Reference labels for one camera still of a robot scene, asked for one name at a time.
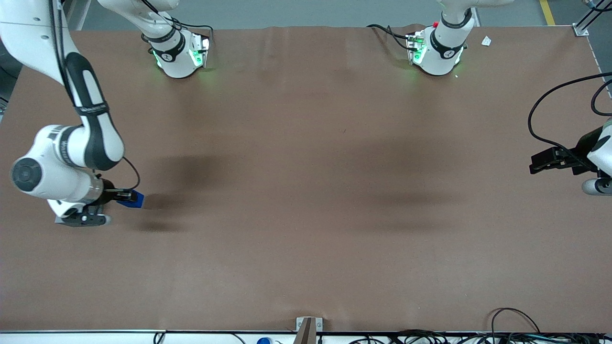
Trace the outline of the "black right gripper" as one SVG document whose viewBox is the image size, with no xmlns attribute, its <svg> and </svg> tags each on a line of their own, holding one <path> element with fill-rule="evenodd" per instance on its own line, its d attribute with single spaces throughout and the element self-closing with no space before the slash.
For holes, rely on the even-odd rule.
<svg viewBox="0 0 612 344">
<path fill-rule="evenodd" d="M 110 201 L 133 202 L 132 194 L 138 194 L 134 189 L 115 189 L 114 183 L 107 179 L 100 179 L 103 183 L 101 195 L 98 198 L 98 205 L 105 205 Z"/>
</svg>

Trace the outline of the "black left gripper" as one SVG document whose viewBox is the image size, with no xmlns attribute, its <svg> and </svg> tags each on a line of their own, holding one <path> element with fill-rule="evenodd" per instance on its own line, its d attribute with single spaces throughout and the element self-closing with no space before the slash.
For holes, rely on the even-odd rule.
<svg viewBox="0 0 612 344">
<path fill-rule="evenodd" d="M 573 175 L 596 172 L 599 168 L 588 159 L 588 153 L 594 148 L 602 133 L 602 126 L 582 135 L 576 146 L 569 153 L 559 151 L 558 147 L 550 147 L 532 156 L 532 163 L 529 165 L 530 174 L 538 174 L 546 170 L 562 170 L 571 168 Z"/>
</svg>

